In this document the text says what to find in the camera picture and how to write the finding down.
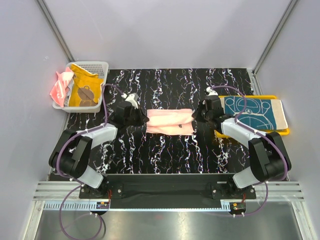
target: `white laundry basket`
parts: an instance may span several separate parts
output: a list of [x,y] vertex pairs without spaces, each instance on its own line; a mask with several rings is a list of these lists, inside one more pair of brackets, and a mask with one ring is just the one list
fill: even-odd
[[[68,63],[65,67],[70,67],[71,64],[77,64],[83,69],[87,70],[92,74],[99,74],[99,78],[103,79],[103,84],[107,82],[107,75],[109,70],[109,64],[105,61],[75,61]],[[60,107],[54,101],[52,102],[52,107],[55,109],[62,109],[67,113],[98,113],[100,112],[102,104],[102,94],[99,98],[98,104],[96,106],[65,106]]]

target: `pink cloth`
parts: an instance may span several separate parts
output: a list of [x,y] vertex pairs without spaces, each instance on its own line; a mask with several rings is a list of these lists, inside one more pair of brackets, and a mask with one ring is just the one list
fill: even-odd
[[192,109],[148,109],[146,132],[150,134],[192,135]]
[[56,74],[58,75],[58,80],[54,84],[50,96],[55,101],[56,104],[58,104],[60,107],[64,107],[65,98],[67,96],[67,92],[69,89],[66,89],[69,85],[70,81],[72,80],[74,76],[74,72],[71,71],[69,67],[65,69],[65,72],[58,73],[56,71]]

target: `yellow basket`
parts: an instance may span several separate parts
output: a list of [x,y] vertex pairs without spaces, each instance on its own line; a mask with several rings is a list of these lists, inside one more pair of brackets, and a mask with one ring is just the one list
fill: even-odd
[[[276,96],[274,95],[248,95],[248,96],[245,96],[246,98],[249,98],[249,99],[278,99]],[[279,133],[281,136],[286,136],[290,133],[290,129],[289,128],[286,128],[286,129],[283,129],[283,130],[262,130],[264,132],[267,132],[267,133],[271,133],[271,132],[274,132],[276,131],[277,133]],[[224,134],[220,134],[219,132],[217,132],[215,130],[215,136],[217,138],[230,138],[229,136],[227,135],[224,135]]]

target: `yellow garment with brown print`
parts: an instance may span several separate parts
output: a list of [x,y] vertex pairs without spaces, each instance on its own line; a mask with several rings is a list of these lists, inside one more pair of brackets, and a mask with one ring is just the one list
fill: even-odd
[[76,64],[71,64],[70,69],[74,72],[74,85],[68,106],[96,106],[101,96],[101,84],[104,80],[98,78],[98,74],[90,73]]

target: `black surface with white veins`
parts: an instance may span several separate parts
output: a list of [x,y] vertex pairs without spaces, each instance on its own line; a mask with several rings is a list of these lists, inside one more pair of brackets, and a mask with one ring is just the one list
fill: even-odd
[[[228,85],[246,95],[253,95],[244,68],[199,69],[124,69],[110,70],[107,83],[125,93],[137,93],[139,103],[147,109],[195,110],[208,86]],[[219,95],[235,95],[232,90],[218,89]],[[119,101],[113,88],[105,91],[109,114]],[[104,122],[99,113],[72,113],[67,127],[83,130]],[[107,174],[235,173],[249,165],[247,149],[231,138],[217,138],[210,127],[193,122],[191,136],[146,134],[146,126],[128,127],[112,142],[91,150],[90,165]]]

